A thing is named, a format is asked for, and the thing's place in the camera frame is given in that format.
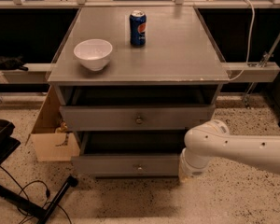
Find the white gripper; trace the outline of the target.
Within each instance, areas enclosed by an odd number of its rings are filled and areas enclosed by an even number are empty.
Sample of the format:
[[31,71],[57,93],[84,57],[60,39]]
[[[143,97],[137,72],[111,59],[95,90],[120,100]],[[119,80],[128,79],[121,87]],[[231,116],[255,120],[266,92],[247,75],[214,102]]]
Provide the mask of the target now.
[[202,175],[210,162],[209,157],[193,153],[185,147],[180,154],[180,170],[190,177]]

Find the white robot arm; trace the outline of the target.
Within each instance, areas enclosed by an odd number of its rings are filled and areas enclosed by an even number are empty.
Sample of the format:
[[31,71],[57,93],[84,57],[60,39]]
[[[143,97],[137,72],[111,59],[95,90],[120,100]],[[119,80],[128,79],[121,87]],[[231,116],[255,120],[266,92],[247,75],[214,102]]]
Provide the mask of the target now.
[[201,175],[214,157],[237,161],[280,175],[280,136],[231,135],[218,119],[188,130],[180,155],[180,170],[187,176]]

